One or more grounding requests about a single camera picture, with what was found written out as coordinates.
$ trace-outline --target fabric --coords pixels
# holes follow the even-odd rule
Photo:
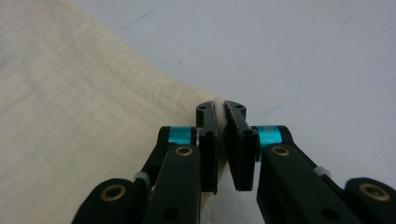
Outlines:
[[[214,99],[66,1],[1,3],[0,223],[70,223],[96,185],[133,179],[161,126],[194,126]]]

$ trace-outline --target black plastic part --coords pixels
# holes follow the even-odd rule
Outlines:
[[[257,150],[260,150],[259,135],[245,121],[247,109],[238,103],[225,101],[227,126],[223,140],[236,190],[253,188],[254,166]]]
[[[162,126],[158,132],[157,144],[149,155],[145,165],[142,168],[142,172],[147,173],[151,185],[154,186],[157,182],[158,174],[160,173],[161,167],[163,166],[163,159],[166,155],[166,151],[169,147],[175,145],[175,143],[169,143],[169,131],[170,126]],[[195,128],[191,127],[191,145],[196,144],[196,131]]]
[[[346,182],[344,199],[364,223],[396,223],[396,191],[369,178]]]
[[[297,145],[293,141],[293,137],[291,136],[291,132],[289,131],[289,129],[286,126],[276,126],[276,127],[280,131],[280,135],[282,136],[282,143],[283,144],[288,145],[290,147],[293,147],[306,160],[306,162],[308,162],[308,164],[312,168],[317,167],[317,165],[313,161],[311,161],[311,159],[309,159],[309,157],[307,157],[305,155],[305,153],[303,153],[303,151],[300,150],[299,147],[297,147]]]
[[[196,126],[199,131],[201,150],[201,188],[203,192],[218,192],[218,128],[213,102],[205,102],[196,107]]]
[[[279,155],[273,147],[289,154]],[[257,202],[265,223],[360,223],[301,153],[284,144],[262,153]]]
[[[125,192],[117,200],[108,202],[101,197],[106,188],[124,186]],[[147,193],[144,182],[109,179],[98,185],[78,209],[73,224],[140,223],[146,208]]]
[[[180,147],[192,153],[176,154]],[[192,145],[169,148],[143,223],[199,223],[200,180],[200,150]]]

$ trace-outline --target white table surface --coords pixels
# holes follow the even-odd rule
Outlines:
[[[283,124],[341,187],[396,189],[395,1],[73,0],[169,76]],[[256,186],[259,164],[256,167]],[[212,223],[263,223],[228,176]]]

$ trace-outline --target screw hole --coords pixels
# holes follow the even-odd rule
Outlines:
[[[168,208],[163,212],[163,219],[166,221],[174,221],[178,217],[178,211],[176,208]]]
[[[107,197],[115,197],[121,193],[121,189],[110,189],[106,192]]]
[[[246,134],[246,135],[252,135],[252,134],[253,134],[253,131],[251,131],[251,130],[245,130],[245,131],[244,131],[244,134]]]
[[[334,210],[330,208],[323,208],[320,210],[320,213],[330,221],[340,220],[340,216],[338,216],[338,213],[336,213]]]
[[[382,197],[385,195],[385,193],[383,191],[381,191],[380,189],[377,188],[373,188],[373,187],[368,187],[366,188],[367,192],[377,196],[377,197]]]
[[[214,134],[213,132],[207,132],[207,133],[205,133],[206,136],[213,136],[213,134]]]

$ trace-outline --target brass screw insert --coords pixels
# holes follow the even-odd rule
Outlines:
[[[390,200],[389,194],[384,189],[381,189],[379,186],[372,184],[360,184],[359,189],[365,195],[377,201],[386,202]]]
[[[192,154],[192,148],[190,148],[190,147],[178,147],[176,149],[176,154],[178,156],[190,156]]]
[[[285,147],[273,147],[271,149],[278,156],[289,156],[290,151]]]
[[[125,191],[126,189],[123,185],[111,185],[102,191],[100,198],[108,203],[114,202],[120,199],[125,194]]]

